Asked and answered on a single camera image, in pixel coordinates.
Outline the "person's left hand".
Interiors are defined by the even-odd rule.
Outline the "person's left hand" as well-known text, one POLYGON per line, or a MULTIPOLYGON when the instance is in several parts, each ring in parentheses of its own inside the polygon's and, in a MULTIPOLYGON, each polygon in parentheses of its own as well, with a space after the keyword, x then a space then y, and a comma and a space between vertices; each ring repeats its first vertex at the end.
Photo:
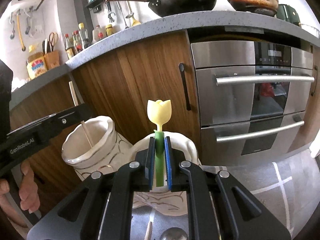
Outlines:
MULTIPOLYGON (((34 181, 34 172, 30 167, 29 161, 25 160, 21 163, 21 172, 23 174, 22 182, 19 189, 20 207, 23 211, 34 213, 40 207, 40 199, 38 195, 38 187, 34 181)), ((17 214, 14 208, 9 204, 6 194, 9 192, 9 183, 1 179, 1 208, 8 217, 17 214)))

